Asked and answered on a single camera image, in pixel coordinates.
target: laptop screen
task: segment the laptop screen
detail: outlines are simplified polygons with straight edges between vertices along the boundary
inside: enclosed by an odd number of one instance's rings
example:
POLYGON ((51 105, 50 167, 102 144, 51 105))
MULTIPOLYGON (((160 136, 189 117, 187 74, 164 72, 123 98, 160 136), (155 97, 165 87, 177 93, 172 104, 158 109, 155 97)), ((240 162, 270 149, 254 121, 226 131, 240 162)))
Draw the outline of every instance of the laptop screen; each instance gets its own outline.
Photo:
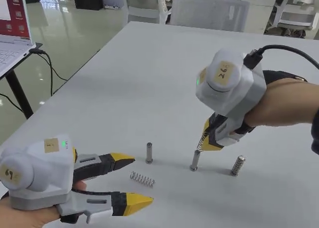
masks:
POLYGON ((0 35, 30 39, 24 0, 0 0, 0 35))

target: metal pin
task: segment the metal pin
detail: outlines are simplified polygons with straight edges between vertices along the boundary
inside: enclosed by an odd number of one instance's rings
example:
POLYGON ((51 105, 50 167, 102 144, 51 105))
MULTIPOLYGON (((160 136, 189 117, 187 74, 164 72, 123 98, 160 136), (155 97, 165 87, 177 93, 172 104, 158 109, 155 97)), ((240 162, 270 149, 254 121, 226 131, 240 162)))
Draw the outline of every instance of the metal pin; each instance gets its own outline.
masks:
POLYGON ((194 157, 193 157, 193 162, 189 166, 190 170, 193 171, 193 172, 197 170, 199 155, 200 155, 200 151, 199 150, 195 150, 194 157))
POLYGON ((244 156, 237 157, 237 160, 233 166, 233 169, 231 169, 232 176, 235 176, 235 177, 238 176, 238 173, 239 173, 240 169, 242 168, 245 160, 246 160, 246 158, 244 156))
POLYGON ((145 160, 147 164, 151 164, 153 162, 152 149, 153 149, 152 143, 148 142, 146 144, 146 160, 145 160))

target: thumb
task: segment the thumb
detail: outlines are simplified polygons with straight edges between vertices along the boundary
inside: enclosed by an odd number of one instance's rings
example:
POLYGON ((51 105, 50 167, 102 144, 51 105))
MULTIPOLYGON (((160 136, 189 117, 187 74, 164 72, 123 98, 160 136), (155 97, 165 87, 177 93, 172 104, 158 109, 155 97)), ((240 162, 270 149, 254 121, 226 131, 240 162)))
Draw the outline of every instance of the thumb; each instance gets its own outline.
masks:
MULTIPOLYGON (((85 190, 86 184, 84 182, 78 182, 77 184, 75 184, 74 188, 85 190)), ((56 207, 44 208, 31 212, 33 212, 38 227, 42 227, 47 223, 60 219, 60 213, 56 207)))

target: dark sleeve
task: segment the dark sleeve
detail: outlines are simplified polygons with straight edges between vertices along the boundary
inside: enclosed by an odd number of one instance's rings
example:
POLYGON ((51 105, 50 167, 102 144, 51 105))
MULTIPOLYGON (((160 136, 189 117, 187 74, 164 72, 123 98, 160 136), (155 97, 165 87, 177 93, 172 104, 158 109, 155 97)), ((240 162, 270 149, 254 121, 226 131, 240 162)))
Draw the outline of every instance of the dark sleeve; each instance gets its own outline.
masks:
POLYGON ((319 155, 319 110, 316 113, 315 118, 313 120, 311 135, 314 139, 311 149, 319 155))

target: table surface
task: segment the table surface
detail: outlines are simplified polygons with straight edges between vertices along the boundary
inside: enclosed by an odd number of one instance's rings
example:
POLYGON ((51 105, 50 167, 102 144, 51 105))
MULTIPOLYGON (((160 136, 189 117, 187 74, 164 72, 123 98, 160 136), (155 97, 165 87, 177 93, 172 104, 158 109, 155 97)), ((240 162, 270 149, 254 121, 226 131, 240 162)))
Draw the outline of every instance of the table surface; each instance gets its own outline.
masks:
MULTIPOLYGON (((68 133, 79 153, 136 157, 123 169, 87 181, 88 189, 136 192, 154 197, 154 203, 95 225, 82 218, 77 228, 318 227, 319 156, 311 151, 310 125, 255 129, 236 145, 202 153, 198 170, 189 170, 212 113, 195 96, 197 73, 222 47, 250 52, 276 43, 319 60, 314 40, 131 22, 1 148, 68 133), (151 165, 145 163, 147 142, 153 143, 151 165), (246 163, 231 177, 239 155, 246 163), (131 181, 131 171, 154 178, 153 189, 131 181)), ((262 64, 319 82, 315 67, 287 51, 265 52, 262 64)))

